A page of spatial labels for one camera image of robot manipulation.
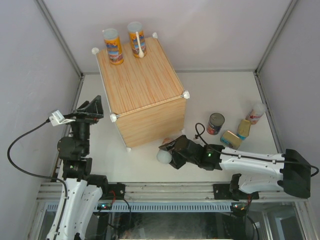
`white spoon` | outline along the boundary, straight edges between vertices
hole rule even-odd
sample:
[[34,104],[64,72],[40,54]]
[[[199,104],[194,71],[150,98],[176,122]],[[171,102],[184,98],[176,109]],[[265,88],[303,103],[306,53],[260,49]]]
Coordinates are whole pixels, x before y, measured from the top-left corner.
[[143,58],[145,56],[144,52],[142,51],[141,45],[140,45],[140,38],[139,38],[139,33],[136,31],[136,40],[138,41],[138,46],[139,46],[139,58]]

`pringles can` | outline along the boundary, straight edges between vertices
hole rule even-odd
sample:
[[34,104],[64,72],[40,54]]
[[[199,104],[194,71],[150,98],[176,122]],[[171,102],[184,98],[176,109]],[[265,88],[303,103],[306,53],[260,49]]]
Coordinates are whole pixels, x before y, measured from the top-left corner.
[[261,102],[256,103],[253,105],[252,110],[246,116],[246,120],[250,121],[252,125],[257,124],[259,119],[265,114],[267,108]]
[[113,65],[122,64],[124,62],[124,56],[118,31],[114,28],[108,28],[103,30],[102,33],[110,63]]
[[224,123],[225,117],[221,113],[213,113],[210,115],[206,131],[208,132],[208,134],[217,135],[220,132]]
[[245,140],[249,136],[250,127],[251,127],[251,122],[249,120],[242,119],[238,126],[236,135],[241,140]]
[[142,49],[144,55],[146,55],[147,54],[147,46],[146,46],[144,30],[142,29],[142,24],[138,21],[133,21],[128,24],[127,29],[129,32],[130,45],[132,48],[133,55],[136,58],[139,58],[139,45],[138,45],[136,32],[138,32],[138,34],[139,34],[141,49]]

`tin can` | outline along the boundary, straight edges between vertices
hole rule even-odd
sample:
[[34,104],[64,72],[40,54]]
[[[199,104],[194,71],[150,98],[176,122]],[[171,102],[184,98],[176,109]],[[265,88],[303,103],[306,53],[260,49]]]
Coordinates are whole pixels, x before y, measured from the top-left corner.
[[245,140],[249,136],[250,127],[251,127],[251,122],[249,120],[242,119],[238,126],[236,135],[241,140]]
[[208,126],[206,127],[206,131],[211,135],[217,135],[222,125],[225,123],[225,117],[221,113],[213,113],[211,114],[208,122]]
[[114,28],[108,28],[103,30],[102,33],[110,63],[113,65],[122,64],[124,62],[124,56],[118,31]]
[[144,34],[144,30],[142,28],[142,24],[138,21],[133,21],[128,24],[127,29],[129,32],[130,45],[132,48],[133,55],[136,58],[139,58],[139,46],[138,46],[136,32],[138,32],[138,34],[139,34],[141,49],[142,49],[144,55],[146,55],[147,54],[147,46],[146,46],[145,34]]
[[226,131],[220,138],[220,141],[229,148],[238,149],[242,143],[240,137],[236,136],[230,131]]

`white wall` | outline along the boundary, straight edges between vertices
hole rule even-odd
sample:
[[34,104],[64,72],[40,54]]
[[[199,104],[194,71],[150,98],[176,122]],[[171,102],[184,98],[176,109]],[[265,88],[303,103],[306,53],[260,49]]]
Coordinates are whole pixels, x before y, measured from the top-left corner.
[[176,70],[253,70],[290,0],[45,0],[79,67],[98,72],[93,47],[102,30],[115,28],[122,43],[127,25],[157,32]]
[[[7,148],[52,110],[67,113],[79,78],[34,1],[1,1],[0,29],[0,238],[22,240],[42,180],[13,168]],[[49,176],[62,131],[47,124],[26,136],[13,147],[13,160]]]
[[[320,1],[299,1],[261,71],[285,148],[320,167]],[[320,174],[311,203],[320,221]]]

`glass panel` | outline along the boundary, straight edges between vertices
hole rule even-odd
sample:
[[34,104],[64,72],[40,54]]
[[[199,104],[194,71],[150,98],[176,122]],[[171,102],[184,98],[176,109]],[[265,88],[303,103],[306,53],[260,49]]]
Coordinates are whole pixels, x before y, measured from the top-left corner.
[[[46,211],[38,240],[45,240],[55,212]],[[304,240],[292,204],[252,203],[244,217],[230,212],[94,212],[86,240]]]

